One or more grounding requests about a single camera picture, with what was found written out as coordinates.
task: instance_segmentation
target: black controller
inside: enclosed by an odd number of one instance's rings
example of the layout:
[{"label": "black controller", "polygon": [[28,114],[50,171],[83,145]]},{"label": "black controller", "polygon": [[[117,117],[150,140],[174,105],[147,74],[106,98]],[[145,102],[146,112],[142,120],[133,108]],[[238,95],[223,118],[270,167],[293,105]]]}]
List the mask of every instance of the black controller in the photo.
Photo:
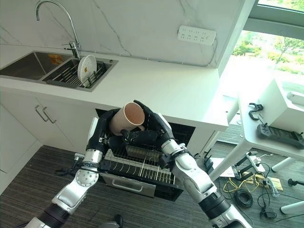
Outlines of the black controller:
[{"label": "black controller", "polygon": [[257,136],[260,139],[272,139],[282,143],[287,143],[295,146],[296,148],[304,149],[304,138],[302,133],[289,132],[279,128],[270,127],[266,124],[259,124],[256,129]]}]

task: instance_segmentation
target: table leg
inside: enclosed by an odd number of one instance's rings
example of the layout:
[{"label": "table leg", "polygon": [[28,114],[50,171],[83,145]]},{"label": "table leg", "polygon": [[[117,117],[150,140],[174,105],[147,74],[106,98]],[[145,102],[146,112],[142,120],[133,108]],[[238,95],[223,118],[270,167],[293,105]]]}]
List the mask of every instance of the table leg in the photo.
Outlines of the table leg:
[{"label": "table leg", "polygon": [[211,173],[210,178],[215,181],[229,166],[236,163],[240,157],[251,149],[251,144],[247,140],[242,140],[239,145],[237,145],[226,158],[216,167]]},{"label": "table leg", "polygon": [[[227,113],[228,123],[230,123],[231,120],[233,119],[233,117],[238,113],[238,110],[239,110],[238,99],[236,99],[235,102],[233,103],[231,109]],[[214,144],[217,142],[217,140],[219,139],[219,137],[221,136],[222,133],[223,132],[215,131],[201,152],[209,151],[209,149],[212,148],[214,146]]]},{"label": "table leg", "polygon": [[283,161],[281,161],[278,164],[275,164],[273,167],[271,167],[271,170],[273,172],[278,172],[281,168],[284,168],[287,165],[294,163],[295,161],[296,161],[296,159],[294,159],[294,158],[286,158]]},{"label": "table leg", "polygon": [[295,214],[295,213],[303,212],[303,210],[304,210],[304,201],[292,203],[280,208],[280,211],[283,214]]}]

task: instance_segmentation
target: dishwasher handle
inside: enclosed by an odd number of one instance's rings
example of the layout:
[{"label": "dishwasher handle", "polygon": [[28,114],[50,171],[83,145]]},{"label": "dishwasher handle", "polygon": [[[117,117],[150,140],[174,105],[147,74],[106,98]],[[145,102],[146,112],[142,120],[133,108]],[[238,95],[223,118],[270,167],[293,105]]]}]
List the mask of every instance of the dishwasher handle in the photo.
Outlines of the dishwasher handle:
[{"label": "dishwasher handle", "polygon": [[126,187],[124,185],[115,184],[115,179],[112,180],[112,185],[119,188],[119,189],[131,191],[131,192],[134,192],[134,193],[140,193],[143,190],[143,186],[140,186],[140,189],[133,189],[133,188]]}]

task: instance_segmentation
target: stainless steel sink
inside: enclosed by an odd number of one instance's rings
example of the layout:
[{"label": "stainless steel sink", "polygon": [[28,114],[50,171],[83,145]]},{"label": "stainless steel sink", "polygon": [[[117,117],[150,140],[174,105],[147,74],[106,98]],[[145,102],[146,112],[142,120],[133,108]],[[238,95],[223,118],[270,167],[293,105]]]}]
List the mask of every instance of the stainless steel sink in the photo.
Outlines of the stainless steel sink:
[{"label": "stainless steel sink", "polygon": [[63,86],[92,92],[117,60],[96,58],[97,70],[84,82],[78,79],[79,59],[57,53],[31,52],[0,70],[0,77]]},{"label": "stainless steel sink", "polygon": [[115,60],[97,59],[96,72],[94,71],[85,81],[81,82],[77,75],[79,62],[80,60],[76,58],[69,59],[42,78],[42,81],[55,86],[92,91],[117,63]]},{"label": "stainless steel sink", "polygon": [[69,55],[31,52],[1,69],[0,75],[39,80],[69,58]]}]

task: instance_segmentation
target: cup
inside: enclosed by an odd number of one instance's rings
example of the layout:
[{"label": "cup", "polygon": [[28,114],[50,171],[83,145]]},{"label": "cup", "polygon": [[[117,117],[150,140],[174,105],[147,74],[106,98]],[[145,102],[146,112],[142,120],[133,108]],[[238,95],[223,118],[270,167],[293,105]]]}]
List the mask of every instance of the cup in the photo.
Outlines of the cup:
[{"label": "cup", "polygon": [[120,131],[126,129],[128,131],[139,127],[142,131],[144,122],[144,112],[142,108],[134,102],[129,102],[124,105],[111,119],[109,128],[115,135],[122,135]]}]

